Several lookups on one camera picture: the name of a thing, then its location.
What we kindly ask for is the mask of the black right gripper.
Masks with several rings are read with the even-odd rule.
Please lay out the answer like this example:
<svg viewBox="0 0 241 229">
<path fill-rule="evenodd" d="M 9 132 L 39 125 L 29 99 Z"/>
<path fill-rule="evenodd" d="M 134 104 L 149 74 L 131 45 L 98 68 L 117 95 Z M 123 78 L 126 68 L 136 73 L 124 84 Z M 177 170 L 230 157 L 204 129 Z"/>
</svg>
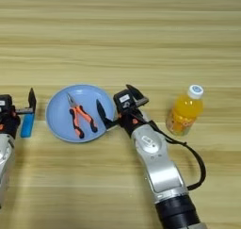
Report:
<svg viewBox="0 0 241 229">
<path fill-rule="evenodd" d="M 140 90 L 136 87 L 127 84 L 126 88 L 132 93 L 136 99 L 137 106 L 144 106 L 149 102 L 149 99 L 145 97 Z M 104 107 L 99 100 L 96 100 L 96 106 L 99 116 L 104 123 L 105 129 L 108 130 L 116 125 L 120 125 L 129 137 L 132 136 L 133 132 L 140 126 L 147 124 L 148 121 L 144 118 L 142 112 L 139 109 L 134 109 L 131 112 L 118 111 L 119 120 L 111 121 L 106 117 Z"/>
</svg>

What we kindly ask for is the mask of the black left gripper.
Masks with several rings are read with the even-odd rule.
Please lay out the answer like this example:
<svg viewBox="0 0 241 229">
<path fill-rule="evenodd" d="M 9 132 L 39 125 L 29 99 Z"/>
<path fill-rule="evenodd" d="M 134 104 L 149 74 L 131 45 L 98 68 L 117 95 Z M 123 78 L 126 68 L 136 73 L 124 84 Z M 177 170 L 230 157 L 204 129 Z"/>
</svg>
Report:
<svg viewBox="0 0 241 229">
<path fill-rule="evenodd" d="M 31 137 L 37 104 L 33 89 L 30 89 L 28 103 L 29 108 L 16 109 L 11 106 L 9 110 L 0 112 L 0 134 L 7 134 L 16 139 L 17 130 L 21 126 L 21 137 Z"/>
</svg>

